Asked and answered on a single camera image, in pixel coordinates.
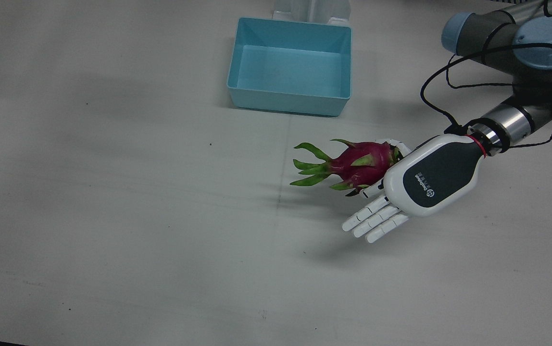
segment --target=robotic hand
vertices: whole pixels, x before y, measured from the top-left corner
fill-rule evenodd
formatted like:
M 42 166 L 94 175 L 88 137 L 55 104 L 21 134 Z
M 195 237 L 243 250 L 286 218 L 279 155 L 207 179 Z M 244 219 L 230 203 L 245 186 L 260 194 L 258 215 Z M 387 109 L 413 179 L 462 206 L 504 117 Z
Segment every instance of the robotic hand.
M 479 163 L 487 156 L 474 136 L 444 134 L 431 138 L 393 165 L 363 197 L 376 195 L 349 217 L 342 229 L 374 243 L 412 215 L 434 214 L 477 183 Z
M 552 2 L 529 0 L 484 15 L 458 13 L 447 22 L 443 46 L 511 74 L 514 93 L 466 126 L 452 124 L 394 164 L 362 191 L 362 197 L 376 199 L 349 217 L 344 231 L 374 243 L 411 216 L 434 214 L 474 188 L 482 158 L 505 152 L 552 120 L 548 11 Z M 513 49 L 518 44 L 525 48 Z

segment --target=pink dragon fruit skin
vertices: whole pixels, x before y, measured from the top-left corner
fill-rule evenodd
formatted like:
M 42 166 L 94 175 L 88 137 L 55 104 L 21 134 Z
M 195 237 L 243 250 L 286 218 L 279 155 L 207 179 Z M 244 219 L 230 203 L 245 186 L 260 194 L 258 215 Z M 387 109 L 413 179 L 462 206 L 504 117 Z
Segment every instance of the pink dragon fruit skin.
M 324 152 L 309 143 L 302 143 L 295 147 L 307 149 L 325 162 L 314 164 L 293 160 L 293 164 L 301 170 L 300 174 L 311 175 L 311 177 L 296 180 L 291 185 L 311 186 L 321 182 L 329 175 L 335 174 L 342 178 L 342 182 L 333 184 L 330 186 L 331 188 L 335 190 L 354 189 L 347 196 L 357 195 L 363 188 L 381 180 L 388 168 L 401 159 L 398 149 L 387 142 L 352 143 L 341 139 L 333 140 L 348 146 L 335 159 L 325 155 Z

